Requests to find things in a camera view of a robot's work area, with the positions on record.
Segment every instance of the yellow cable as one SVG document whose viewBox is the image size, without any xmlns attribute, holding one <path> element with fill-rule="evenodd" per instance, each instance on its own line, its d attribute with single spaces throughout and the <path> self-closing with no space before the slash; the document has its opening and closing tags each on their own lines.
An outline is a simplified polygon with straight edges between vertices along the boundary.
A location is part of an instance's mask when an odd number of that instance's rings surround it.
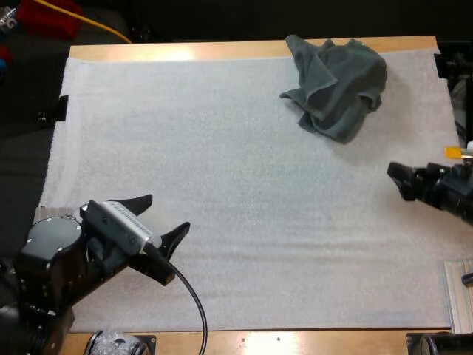
<svg viewBox="0 0 473 355">
<path fill-rule="evenodd" d="M 56 11 L 59 11 L 60 13 L 64 13 L 68 16 L 71 16 L 71 17 L 74 17 L 74 18 L 77 18 L 83 22 L 86 22 L 88 24 L 91 24 L 93 26 L 97 26 L 105 31 L 109 31 L 110 33 L 113 33 L 114 35 L 117 35 L 118 37 L 120 37 L 121 39 L 123 39 L 126 43 L 132 43 L 127 37 L 125 37 L 124 35 L 122 35 L 121 33 L 119 33 L 118 31 L 114 30 L 113 28 L 110 28 L 110 27 L 107 27 L 105 26 L 104 24 L 100 24 L 98 22 L 95 22 L 87 17 L 83 17 L 81 15 L 78 15 L 77 13 L 72 13 L 68 10 L 65 10 L 61 7 L 57 7 L 53 4 L 50 4 L 49 2 L 45 2 L 44 0 L 35 0 L 35 2 L 37 2 L 38 4 L 41 4 L 41 5 L 44 5 L 50 9 L 53 9 L 53 10 L 56 10 Z"/>
</svg>

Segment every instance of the wooden table edge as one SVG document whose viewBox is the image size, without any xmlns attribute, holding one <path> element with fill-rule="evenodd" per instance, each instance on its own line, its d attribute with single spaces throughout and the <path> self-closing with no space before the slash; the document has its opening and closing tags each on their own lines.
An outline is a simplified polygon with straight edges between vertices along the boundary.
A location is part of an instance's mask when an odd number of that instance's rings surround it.
<svg viewBox="0 0 473 355">
<path fill-rule="evenodd" d="M 434 36 L 357 38 L 377 52 L 437 48 Z M 350 38 L 336 38 L 345 44 Z M 325 39 L 310 39 L 321 45 Z M 69 57 L 89 61 L 195 61 L 289 56 L 284 41 L 194 42 L 73 46 Z"/>
</svg>

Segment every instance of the table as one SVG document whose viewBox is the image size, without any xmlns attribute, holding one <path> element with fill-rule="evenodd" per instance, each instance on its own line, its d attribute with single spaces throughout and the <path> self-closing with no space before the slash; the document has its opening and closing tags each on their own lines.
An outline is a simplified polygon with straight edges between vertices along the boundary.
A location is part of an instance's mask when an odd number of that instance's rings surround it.
<svg viewBox="0 0 473 355">
<path fill-rule="evenodd" d="M 357 38 L 377 52 L 437 47 L 433 36 Z M 349 38 L 334 39 L 344 44 Z M 310 43 L 320 45 L 324 39 Z M 229 58 L 278 57 L 290 55 L 284 41 L 208 42 L 179 44 L 120 44 L 71 47 L 69 56 L 90 61 L 192 61 Z M 224 355 L 405 355 L 406 332 L 429 330 L 326 330 L 326 331 L 212 331 L 207 354 Z M 161 332 L 159 355 L 196 354 L 199 332 Z M 63 355 L 84 353 L 91 334 L 69 334 Z"/>
</svg>

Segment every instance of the black cable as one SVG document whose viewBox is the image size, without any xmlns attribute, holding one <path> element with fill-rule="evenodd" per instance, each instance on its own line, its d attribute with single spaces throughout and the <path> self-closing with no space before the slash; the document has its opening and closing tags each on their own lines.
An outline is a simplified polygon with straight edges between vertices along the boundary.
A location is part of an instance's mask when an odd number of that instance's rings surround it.
<svg viewBox="0 0 473 355">
<path fill-rule="evenodd" d="M 184 286 L 188 289 L 189 293 L 191 294 L 192 298 L 199 309 L 200 318 L 202 319 L 202 328 L 203 328 L 203 335 L 202 335 L 202 345 L 200 346 L 199 355 L 204 355 L 205 348 L 207 347 L 207 338 L 208 338 L 208 329 L 207 329 L 207 317 L 205 316 L 204 308 L 202 307 L 202 303 L 200 303 L 199 297 L 195 293 L 194 289 L 192 288 L 189 281 L 184 277 L 184 275 L 176 268 L 176 266 L 172 265 L 169 260 L 167 260 L 161 253 L 157 250 L 155 246 L 151 243 L 147 243 L 145 245 L 144 251 L 151 255 L 152 257 L 159 258 L 166 262 L 169 268 L 176 274 L 177 277 L 183 282 Z"/>
</svg>

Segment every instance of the gray towel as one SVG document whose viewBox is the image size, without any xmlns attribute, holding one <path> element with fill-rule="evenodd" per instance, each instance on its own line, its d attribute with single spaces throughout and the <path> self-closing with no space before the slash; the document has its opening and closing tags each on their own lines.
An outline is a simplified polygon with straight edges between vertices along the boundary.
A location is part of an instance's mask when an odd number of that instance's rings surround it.
<svg viewBox="0 0 473 355">
<path fill-rule="evenodd" d="M 381 105 L 386 85 L 386 62 L 374 50 L 352 39 L 322 46 L 297 35 L 286 38 L 299 71 L 299 89 L 281 94 L 305 110 L 300 127 L 319 132 L 340 143 L 350 141 L 367 113 Z"/>
</svg>

